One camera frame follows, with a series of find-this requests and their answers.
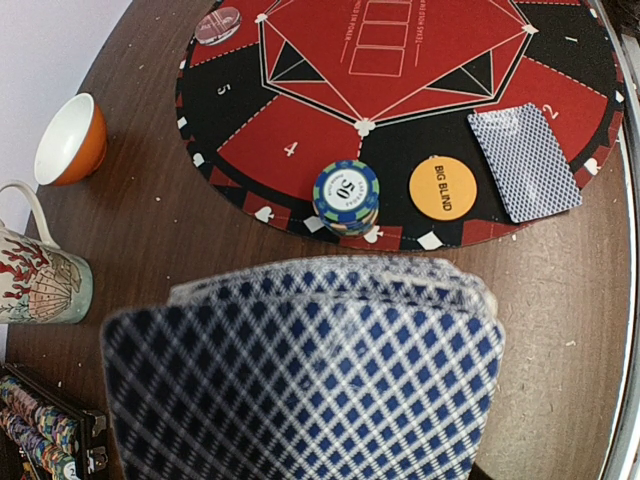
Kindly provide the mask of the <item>green white chip stack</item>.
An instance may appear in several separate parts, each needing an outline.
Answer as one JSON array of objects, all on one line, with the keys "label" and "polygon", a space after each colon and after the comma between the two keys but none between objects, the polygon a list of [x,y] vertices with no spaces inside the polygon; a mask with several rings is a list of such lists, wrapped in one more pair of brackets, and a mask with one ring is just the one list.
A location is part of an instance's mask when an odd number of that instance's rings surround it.
[{"label": "green white chip stack", "polygon": [[380,184],[371,167],[359,160],[329,164],[318,175],[312,195],[322,223],[343,237],[367,235],[379,213]]}]

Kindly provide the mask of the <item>blue playing card deck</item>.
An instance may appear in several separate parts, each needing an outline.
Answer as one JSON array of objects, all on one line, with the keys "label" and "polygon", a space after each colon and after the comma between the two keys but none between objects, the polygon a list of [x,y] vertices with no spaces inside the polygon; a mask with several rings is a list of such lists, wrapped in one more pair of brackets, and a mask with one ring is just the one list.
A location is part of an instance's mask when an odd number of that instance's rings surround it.
[{"label": "blue playing card deck", "polygon": [[505,333],[436,258],[288,260],[102,331],[128,479],[475,479]]}]

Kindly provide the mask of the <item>dealt blue cards pile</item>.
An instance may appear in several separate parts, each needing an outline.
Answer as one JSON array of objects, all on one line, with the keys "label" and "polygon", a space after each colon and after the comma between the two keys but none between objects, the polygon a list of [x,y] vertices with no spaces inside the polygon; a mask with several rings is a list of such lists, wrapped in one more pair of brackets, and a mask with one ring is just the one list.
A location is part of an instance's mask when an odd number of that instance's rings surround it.
[{"label": "dealt blue cards pile", "polygon": [[512,222],[527,223],[582,204],[564,152],[534,104],[472,113],[467,121]]}]

